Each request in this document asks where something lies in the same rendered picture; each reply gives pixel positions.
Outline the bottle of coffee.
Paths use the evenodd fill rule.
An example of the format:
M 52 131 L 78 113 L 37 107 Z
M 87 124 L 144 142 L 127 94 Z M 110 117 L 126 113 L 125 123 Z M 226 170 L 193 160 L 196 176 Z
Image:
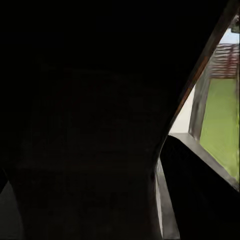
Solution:
M 0 0 L 0 165 L 23 240 L 163 240 L 158 162 L 240 0 Z

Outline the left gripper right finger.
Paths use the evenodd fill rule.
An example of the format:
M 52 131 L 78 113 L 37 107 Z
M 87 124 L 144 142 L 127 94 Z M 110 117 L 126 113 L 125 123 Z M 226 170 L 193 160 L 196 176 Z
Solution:
M 159 157 L 181 240 L 240 240 L 240 193 L 177 137 Z

